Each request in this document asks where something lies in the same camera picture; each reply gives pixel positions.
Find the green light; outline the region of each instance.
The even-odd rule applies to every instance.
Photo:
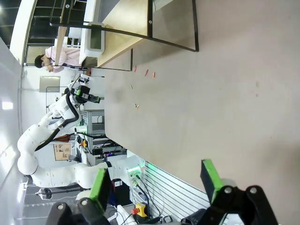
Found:
[[[140,167],[139,167],[139,166],[134,167],[134,168],[132,168],[132,169],[129,169],[127,172],[130,173],[130,172],[132,172],[132,171],[134,171],[134,170],[140,170]]]

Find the black hair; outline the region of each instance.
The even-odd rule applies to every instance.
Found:
[[[36,59],[34,60],[34,65],[37,67],[37,68],[42,68],[43,66],[42,66],[42,57],[44,56],[44,55],[38,55],[37,57],[36,57]]]

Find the white robotic arm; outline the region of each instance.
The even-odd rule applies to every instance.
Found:
[[[29,127],[19,138],[17,146],[21,153],[18,159],[20,172],[25,175],[31,175],[33,182],[41,188],[64,187],[72,183],[78,183],[83,188],[91,188],[99,168],[108,168],[111,179],[120,178],[130,185],[128,169],[139,167],[141,164],[141,159],[136,156],[109,164],[100,163],[92,167],[78,163],[76,165],[45,169],[38,165],[34,152],[46,146],[55,137],[65,134],[82,120],[78,108],[75,107],[79,105],[78,98],[75,99],[75,96],[78,96],[80,92],[76,92],[73,89],[73,94],[71,93],[71,89],[74,86],[78,87],[78,84],[76,82],[71,83],[71,86],[69,86],[70,91],[56,103],[50,105],[50,112],[38,124]],[[53,119],[58,120],[49,125]]]

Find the poster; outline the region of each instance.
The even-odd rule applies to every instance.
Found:
[[[69,160],[71,155],[71,143],[53,144],[55,161]]]

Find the red object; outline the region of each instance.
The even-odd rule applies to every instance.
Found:
[[[135,208],[131,210],[132,215],[138,214],[139,213],[139,209]]]

